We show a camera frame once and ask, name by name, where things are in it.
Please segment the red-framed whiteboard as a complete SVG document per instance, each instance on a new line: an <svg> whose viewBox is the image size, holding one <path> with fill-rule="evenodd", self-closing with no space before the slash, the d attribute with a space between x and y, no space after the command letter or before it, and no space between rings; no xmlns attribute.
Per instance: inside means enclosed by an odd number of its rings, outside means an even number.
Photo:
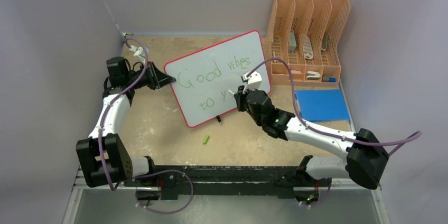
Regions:
<svg viewBox="0 0 448 224"><path fill-rule="evenodd" d="M171 85L187 126L193 128L216 116L236 109L229 89L243 85L241 76L256 69L262 77L261 90L269 93L271 84L263 42L256 30L169 61L164 71L176 79Z"/></svg>

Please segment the green marker cap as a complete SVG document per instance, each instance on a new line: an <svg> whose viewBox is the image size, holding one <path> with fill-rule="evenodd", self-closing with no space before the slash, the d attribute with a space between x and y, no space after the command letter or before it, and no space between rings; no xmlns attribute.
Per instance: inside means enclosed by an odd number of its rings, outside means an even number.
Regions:
<svg viewBox="0 0 448 224"><path fill-rule="evenodd" d="M204 140L203 140L203 144L206 144L208 142L208 140L210 139L209 135L206 135Z"/></svg>

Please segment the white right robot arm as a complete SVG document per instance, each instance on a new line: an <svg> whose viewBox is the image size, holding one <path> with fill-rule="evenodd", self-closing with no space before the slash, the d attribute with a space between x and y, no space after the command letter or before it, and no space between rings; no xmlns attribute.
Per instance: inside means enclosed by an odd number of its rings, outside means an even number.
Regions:
<svg viewBox="0 0 448 224"><path fill-rule="evenodd" d="M389 154L370 130L348 132L307 122L276 108L262 90L244 91L244 87L239 86L233 96L238 111L247 112L268 136L308 144L333 155L304 158L296 172L300 184L310 185L327 178L350 178L366 189L378 187Z"/></svg>

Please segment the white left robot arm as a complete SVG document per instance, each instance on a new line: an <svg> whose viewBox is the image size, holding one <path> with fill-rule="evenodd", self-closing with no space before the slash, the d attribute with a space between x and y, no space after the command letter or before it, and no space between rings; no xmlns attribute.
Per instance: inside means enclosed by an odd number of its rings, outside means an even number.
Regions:
<svg viewBox="0 0 448 224"><path fill-rule="evenodd" d="M157 181L154 162L149 156L131 158L119 133L137 89L158 90L176 79L161 72L152 61L137 71L123 57L111 58L106 65L109 76L104 82L101 114L89 136L76 144L85 182L95 188L137 177L143 186L152 186Z"/></svg>

